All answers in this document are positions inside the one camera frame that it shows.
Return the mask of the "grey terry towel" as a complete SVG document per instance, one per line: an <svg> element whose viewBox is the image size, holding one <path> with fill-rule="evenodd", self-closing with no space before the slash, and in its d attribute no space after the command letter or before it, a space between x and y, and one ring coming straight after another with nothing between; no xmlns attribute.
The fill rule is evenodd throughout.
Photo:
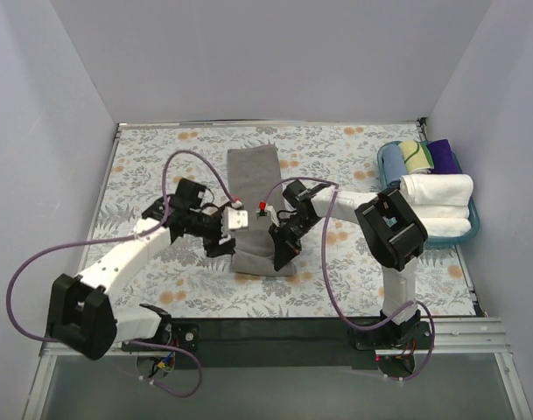
<svg viewBox="0 0 533 420"><path fill-rule="evenodd" d="M296 274L290 262L279 271L274 270L274 242L269 234L271 219L257 217L261 201L276 210L284 209L281 190L271 189L281 180L277 148L273 144L254 148L230 149L227 154L228 188L240 199L249 212L249 228L235 232L235 253L231 270L235 273L259 277L291 277Z"/></svg>

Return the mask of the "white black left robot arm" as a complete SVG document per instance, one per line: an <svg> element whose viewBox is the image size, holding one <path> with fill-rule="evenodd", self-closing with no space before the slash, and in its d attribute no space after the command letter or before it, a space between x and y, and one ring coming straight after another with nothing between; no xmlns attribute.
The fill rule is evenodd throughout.
<svg viewBox="0 0 533 420"><path fill-rule="evenodd" d="M178 341L171 315L151 304L119 311L116 302L126 286L157 254L179 238L202 240L208 257L235 252L234 231L249 217L240 201L216 206L209 213L206 187L181 179L176 191L156 199L143 211L133 237L75 276L60 275L51 290L46 334L90 360L100 359L115 343L143 343L155 350Z"/></svg>

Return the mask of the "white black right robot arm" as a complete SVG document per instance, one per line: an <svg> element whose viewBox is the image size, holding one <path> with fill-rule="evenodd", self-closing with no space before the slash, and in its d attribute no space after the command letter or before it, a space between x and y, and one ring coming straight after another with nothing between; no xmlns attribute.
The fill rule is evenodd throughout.
<svg viewBox="0 0 533 420"><path fill-rule="evenodd" d="M320 179L313 187L305 186L303 178L286 181L283 197L290 209L277 211L263 200L257 210L258 216L268 215L272 221L275 270L301 253L302 238L318 223L328 225L331 219L354 223L382 267L384 299L378 321L359 325L344 314L330 290L327 294L339 318L366 348L414 350L429 338L431 327L420 319L416 295L417 261L428 234L400 191L389 187L379 193L359 193Z"/></svg>

